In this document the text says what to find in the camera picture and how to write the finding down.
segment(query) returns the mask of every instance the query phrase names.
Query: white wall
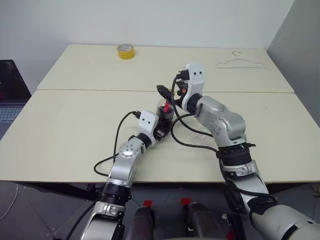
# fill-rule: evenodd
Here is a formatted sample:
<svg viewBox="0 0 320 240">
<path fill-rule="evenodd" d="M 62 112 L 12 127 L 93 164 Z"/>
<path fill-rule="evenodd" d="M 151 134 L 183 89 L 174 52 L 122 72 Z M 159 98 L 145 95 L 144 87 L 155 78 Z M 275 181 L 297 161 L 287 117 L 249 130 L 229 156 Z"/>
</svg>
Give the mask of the white wall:
<svg viewBox="0 0 320 240">
<path fill-rule="evenodd" d="M 31 92 L 69 43 L 268 48 L 294 0 L 0 0 L 0 59 Z"/>
<path fill-rule="evenodd" d="M 268 54 L 320 127 L 319 10 L 319 0 L 296 0 Z"/>
</svg>

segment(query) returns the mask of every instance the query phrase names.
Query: black cable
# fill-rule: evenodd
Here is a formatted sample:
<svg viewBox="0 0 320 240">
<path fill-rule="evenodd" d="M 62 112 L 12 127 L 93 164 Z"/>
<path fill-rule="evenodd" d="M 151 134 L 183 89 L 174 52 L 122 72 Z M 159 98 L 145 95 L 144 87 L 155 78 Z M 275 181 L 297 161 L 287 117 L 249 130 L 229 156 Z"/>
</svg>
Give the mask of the black cable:
<svg viewBox="0 0 320 240">
<path fill-rule="evenodd" d="M 99 174 L 99 175 L 102 175 L 102 176 L 105 176 L 105 177 L 108 177 L 109 175 L 106 174 L 106 173 L 103 173 L 103 172 L 100 172 L 97 170 L 97 166 L 110 160 L 110 159 L 113 159 L 113 163 L 115 163 L 116 161 L 116 156 L 118 156 L 119 153 L 116 154 L 116 150 L 117 150 L 117 141 L 118 141 L 118 136 L 119 136 L 119 131 L 120 131 L 120 127 L 122 125 L 122 123 L 124 122 L 124 120 L 130 115 L 130 114 L 133 114 L 133 115 L 136 115 L 138 112 L 137 111 L 130 111 L 128 112 L 120 121 L 119 125 L 118 125 L 118 128 L 116 130 L 116 134 L 115 134 L 115 140 L 114 140 L 114 146 L 113 146 L 113 156 L 110 156 L 106 159 L 103 159 L 99 162 L 97 162 L 94 167 L 93 167 L 93 171 L 96 173 L 96 174 Z"/>
<path fill-rule="evenodd" d="M 178 110 L 177 110 L 177 107 L 176 107 L 176 102 L 175 102 L 175 98 L 174 98 L 174 92 L 175 92 L 175 86 L 176 86 L 176 82 L 177 82 L 177 77 L 175 77 L 173 79 L 173 83 L 172 83 L 172 87 L 171 87 L 171 102 L 172 102 L 172 107 L 173 107 L 173 110 L 175 112 L 175 115 L 177 117 L 177 119 L 182 123 L 183 126 L 185 126 L 187 129 L 189 129 L 190 131 L 192 132 L 195 132 L 197 134 L 203 134 L 203 135 L 206 135 L 206 136 L 209 136 L 209 137 L 213 137 L 212 134 L 210 133 L 207 133 L 207 132 L 204 132 L 204 131 L 199 131 L 199 130 L 196 130 L 190 126 L 188 126 L 183 120 L 182 120 L 182 117 L 179 115 L 178 113 Z"/>
<path fill-rule="evenodd" d="M 84 218 L 84 216 L 90 211 L 90 209 L 96 204 L 96 202 L 99 200 L 99 198 L 97 198 L 95 201 L 93 201 L 90 206 L 88 206 L 88 208 L 86 210 L 84 210 L 84 212 L 79 216 L 79 218 L 75 221 L 75 223 L 73 224 L 72 228 L 70 229 L 68 235 L 66 236 L 65 240 L 69 240 L 72 233 L 75 231 L 76 227 L 78 226 L 78 224 L 80 223 L 80 221 Z"/>
<path fill-rule="evenodd" d="M 189 113 L 189 114 L 182 115 L 181 118 L 186 118 L 186 117 L 193 116 L 193 115 L 194 115 L 194 113 Z M 186 146 L 186 147 L 199 148 L 199 149 L 208 149 L 208 150 L 214 151 L 215 153 L 218 152 L 218 150 L 213 148 L 213 147 L 203 146 L 203 145 L 188 144 L 188 143 L 182 142 L 179 139 L 177 139 L 175 134 L 174 134 L 174 132 L 173 132 L 174 125 L 177 122 L 178 122 L 178 118 L 173 121 L 173 123 L 171 125 L 171 128 L 170 128 L 171 135 L 172 135 L 173 139 L 177 143 L 179 143 L 179 144 L 181 144 L 183 146 Z M 246 190 L 243 190 L 243 189 L 238 188 L 237 186 L 235 186 L 233 184 L 233 182 L 230 179 L 227 178 L 226 173 L 225 173 L 225 171 L 223 169 L 222 159 L 220 159 L 220 158 L 219 158 L 219 167 L 220 167 L 220 171 L 221 171 L 222 177 L 223 177 L 223 179 L 225 181 L 225 184 L 228 185 L 229 187 L 231 187 L 236 192 L 239 192 L 239 193 L 242 193 L 242 194 L 246 194 L 246 195 L 249 195 L 249 196 L 266 197 L 266 198 L 271 199 L 274 203 L 277 203 L 276 198 L 274 196 L 270 195 L 270 194 L 261 193 L 261 192 L 246 191 Z"/>
<path fill-rule="evenodd" d="M 246 194 L 246 195 L 249 195 L 249 196 L 257 196 L 257 197 L 266 197 L 266 198 L 270 198 L 274 203 L 278 203 L 277 199 L 268 194 L 268 193 L 262 193 L 262 192 L 252 192 L 252 191 L 246 191 L 246 190 L 243 190 L 241 188 L 238 188 L 236 185 L 234 185 L 234 183 L 227 178 L 226 174 L 225 174 L 225 171 L 224 171 L 224 167 L 223 167 L 223 164 L 222 164 L 222 159 L 219 158 L 219 167 L 220 167 L 220 171 L 221 171 L 221 174 L 222 174 L 222 177 L 225 181 L 225 183 L 230 187 L 232 188 L 233 190 L 235 190 L 236 192 L 239 192 L 239 193 L 242 193 L 242 194 Z"/>
<path fill-rule="evenodd" d="M 94 165 L 94 167 L 93 167 L 93 171 L 94 171 L 96 174 L 99 174 L 99 175 L 108 177 L 108 176 L 109 176 L 108 174 L 98 171 L 98 170 L 97 170 L 97 166 L 100 165 L 100 164 L 102 164 L 102 163 L 104 163 L 104 162 L 106 162 L 106 161 L 108 161 L 108 160 L 110 160 L 110 159 L 113 159 L 113 158 L 114 158 L 114 156 L 110 156 L 110 157 L 108 157 L 108 158 L 106 158 L 106 159 L 103 159 L 103 160 L 97 162 L 97 163 Z"/>
<path fill-rule="evenodd" d="M 186 118 L 186 117 L 189 117 L 189 116 L 193 116 L 195 115 L 195 113 L 188 113 L 188 114 L 185 114 L 185 115 L 182 115 L 180 116 L 181 119 L 183 118 Z M 175 136 L 175 133 L 174 133 L 174 126 L 175 124 L 179 121 L 179 118 L 176 118 L 173 122 L 172 122 L 172 125 L 170 127 L 170 132 L 171 132 L 171 136 L 173 137 L 173 139 L 178 143 L 178 144 L 181 144 L 183 146 L 186 146 L 186 147 L 190 147 L 190 148 L 197 148 L 197 149 L 209 149 L 211 151 L 214 151 L 215 153 L 218 152 L 217 149 L 213 148 L 213 147 L 210 147 L 210 146 L 203 146 L 203 145 L 193 145 L 193 144 L 189 144 L 189 143 L 185 143 L 185 142 L 182 142 L 180 141 L 179 139 L 177 139 L 177 137 Z"/>
<path fill-rule="evenodd" d="M 114 140 L 114 148 L 113 148 L 113 163 L 116 162 L 116 150 L 117 150 L 117 141 L 118 141 L 118 135 L 119 135 L 119 130 L 121 127 L 121 124 L 124 122 L 124 120 L 130 115 L 130 114 L 135 114 L 136 111 L 130 111 L 128 112 L 120 121 L 118 125 L 118 129 L 116 130 L 116 135 L 115 135 L 115 140 Z"/>
</svg>

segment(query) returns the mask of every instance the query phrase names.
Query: red clip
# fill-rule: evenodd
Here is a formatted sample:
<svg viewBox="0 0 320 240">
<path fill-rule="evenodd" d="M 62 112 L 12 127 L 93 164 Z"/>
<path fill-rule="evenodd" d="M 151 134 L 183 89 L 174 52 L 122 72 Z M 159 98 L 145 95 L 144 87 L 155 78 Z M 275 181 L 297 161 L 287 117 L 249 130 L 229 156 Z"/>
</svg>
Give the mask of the red clip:
<svg viewBox="0 0 320 240">
<path fill-rule="evenodd" d="M 228 240 L 236 240 L 236 235 L 235 235 L 234 231 L 233 231 L 233 230 L 230 230 L 230 231 L 228 232 L 228 234 L 226 235 L 226 238 L 227 238 Z"/>
<path fill-rule="evenodd" d="M 168 100 L 165 101 L 164 104 L 164 112 L 167 114 L 169 112 L 170 102 Z"/>
<path fill-rule="evenodd" d="M 181 198 L 181 205 L 189 205 L 191 203 L 191 198 L 190 197 L 183 197 Z"/>
<path fill-rule="evenodd" d="M 152 206 L 152 201 L 151 200 L 144 200 L 143 205 L 145 207 L 151 208 Z"/>
</svg>

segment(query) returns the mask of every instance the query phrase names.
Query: laptop keyboard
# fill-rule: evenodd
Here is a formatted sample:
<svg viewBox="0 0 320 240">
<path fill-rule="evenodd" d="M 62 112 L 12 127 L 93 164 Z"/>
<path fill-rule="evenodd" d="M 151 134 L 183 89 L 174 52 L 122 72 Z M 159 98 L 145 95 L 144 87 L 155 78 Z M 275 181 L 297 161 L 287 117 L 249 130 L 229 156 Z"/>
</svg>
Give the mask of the laptop keyboard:
<svg viewBox="0 0 320 240">
<path fill-rule="evenodd" d="M 21 110 L 22 107 L 0 107 L 0 124 L 11 124 L 16 119 Z"/>
</svg>

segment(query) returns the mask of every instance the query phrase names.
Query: white tabletop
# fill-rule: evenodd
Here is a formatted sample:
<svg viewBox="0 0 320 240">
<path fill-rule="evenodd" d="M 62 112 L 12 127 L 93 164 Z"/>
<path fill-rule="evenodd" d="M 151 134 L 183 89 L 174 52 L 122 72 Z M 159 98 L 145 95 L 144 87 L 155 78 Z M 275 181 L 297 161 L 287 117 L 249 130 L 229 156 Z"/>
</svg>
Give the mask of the white tabletop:
<svg viewBox="0 0 320 240">
<path fill-rule="evenodd" d="M 207 92 L 293 92 L 264 49 L 135 46 L 135 57 L 123 60 L 116 48 L 69 45 L 38 89 L 157 91 L 156 85 L 171 87 L 186 64 L 199 62 Z"/>
<path fill-rule="evenodd" d="M 207 93 L 243 116 L 251 155 L 266 182 L 320 180 L 320 129 L 294 93 Z M 113 152 L 116 128 L 131 110 L 155 112 L 156 92 L 37 90 L 0 141 L 0 180 L 103 182 L 96 162 Z M 201 128 L 191 117 L 187 120 Z M 118 144 L 136 134 L 137 119 L 122 125 Z M 212 139 L 175 128 L 194 144 Z M 108 172 L 112 162 L 99 168 Z M 138 163 L 136 182 L 222 181 L 213 152 L 168 137 Z"/>
</svg>

